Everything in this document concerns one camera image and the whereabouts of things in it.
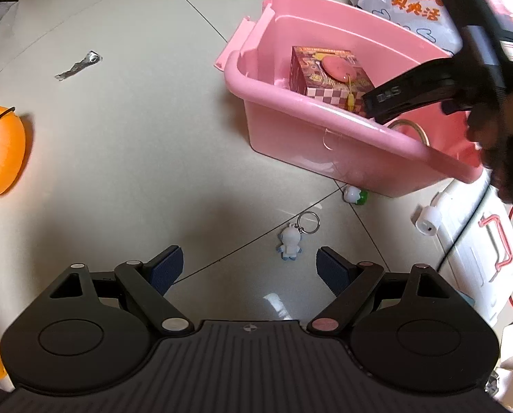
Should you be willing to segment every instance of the checkered pattern box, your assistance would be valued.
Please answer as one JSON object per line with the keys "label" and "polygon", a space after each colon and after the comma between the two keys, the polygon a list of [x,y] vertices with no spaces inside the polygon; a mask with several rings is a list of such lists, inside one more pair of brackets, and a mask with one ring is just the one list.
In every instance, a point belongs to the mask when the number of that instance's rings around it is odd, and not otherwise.
{"label": "checkered pattern box", "polygon": [[[321,60],[327,55],[338,55],[352,64],[357,71],[357,77],[354,82],[351,82],[351,85],[333,79],[323,70]],[[361,116],[365,116],[362,96],[374,88],[371,80],[350,51],[307,46],[293,47],[289,86],[292,91],[301,95]],[[352,99],[348,97],[349,93],[352,93]]]}

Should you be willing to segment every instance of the white tile floor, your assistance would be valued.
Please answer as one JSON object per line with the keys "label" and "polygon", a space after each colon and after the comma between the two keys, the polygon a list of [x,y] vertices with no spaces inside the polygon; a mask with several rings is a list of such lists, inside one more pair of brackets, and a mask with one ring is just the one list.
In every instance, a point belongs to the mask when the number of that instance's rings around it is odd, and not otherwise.
{"label": "white tile floor", "polygon": [[[447,183],[353,208],[334,180],[250,148],[212,65],[261,1],[20,0],[5,17],[0,105],[18,108],[32,146],[0,197],[0,334],[68,264],[110,270],[170,244],[185,270],[167,298],[194,320],[285,317],[278,299],[308,320],[332,298],[323,245],[393,271],[438,261],[411,216]],[[54,79],[90,49],[103,62]],[[309,207],[321,229],[283,262],[277,233]]]}

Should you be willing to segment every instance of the pink basket handle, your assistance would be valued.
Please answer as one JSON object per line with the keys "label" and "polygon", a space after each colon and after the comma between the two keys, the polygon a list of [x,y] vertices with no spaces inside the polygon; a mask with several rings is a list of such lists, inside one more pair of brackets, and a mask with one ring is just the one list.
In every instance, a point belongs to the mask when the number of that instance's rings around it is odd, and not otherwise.
{"label": "pink basket handle", "polygon": [[509,265],[512,262],[513,259],[513,253],[511,250],[511,246],[509,245],[509,240],[507,239],[507,235],[505,234],[505,230],[503,229],[503,224],[501,223],[501,219],[499,218],[499,215],[492,214],[491,216],[480,219],[478,221],[479,227],[485,227],[487,224],[495,222],[495,225],[498,228],[499,236],[501,237],[501,242],[503,243],[503,246],[505,247],[505,253],[507,254],[507,259],[504,261],[501,261],[500,263],[495,264],[495,270],[499,272],[502,267],[505,265]]}
{"label": "pink basket handle", "polygon": [[218,59],[214,63],[214,67],[218,68],[220,71],[224,71],[225,63],[228,60],[229,55],[232,51],[238,51],[241,49],[249,34],[253,31],[256,22],[250,21],[249,17],[245,17],[239,23],[239,26],[235,30],[232,35],[232,38],[226,44],[222,52],[220,53]]}

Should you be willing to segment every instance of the keychain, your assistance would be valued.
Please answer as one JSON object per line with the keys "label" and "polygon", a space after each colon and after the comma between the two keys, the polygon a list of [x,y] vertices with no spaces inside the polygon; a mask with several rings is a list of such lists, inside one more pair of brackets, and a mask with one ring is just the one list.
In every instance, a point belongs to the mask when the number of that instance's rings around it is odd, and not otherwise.
{"label": "keychain", "polygon": [[[305,214],[312,214],[318,221],[318,226],[312,231],[306,231],[304,228],[301,227],[300,221],[302,219],[302,216]],[[302,234],[314,234],[320,229],[320,218],[319,216],[313,212],[313,211],[304,211],[301,212],[298,217],[296,223],[290,223],[287,228],[285,228],[280,234],[279,234],[279,240],[282,242],[282,245],[280,245],[277,248],[277,252],[281,253],[281,258],[284,261],[287,261],[287,259],[290,259],[291,261],[296,260],[297,253],[302,253],[302,249],[299,247],[299,242],[302,239]]]}

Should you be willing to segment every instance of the pink egg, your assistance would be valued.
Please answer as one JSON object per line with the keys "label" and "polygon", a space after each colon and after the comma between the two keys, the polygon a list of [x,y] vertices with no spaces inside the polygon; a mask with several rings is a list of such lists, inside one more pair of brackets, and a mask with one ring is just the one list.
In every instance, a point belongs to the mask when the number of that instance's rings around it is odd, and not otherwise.
{"label": "pink egg", "polygon": [[357,71],[345,59],[339,56],[325,56],[321,60],[321,65],[325,73],[329,74],[333,79],[348,84],[349,80],[356,79]]}

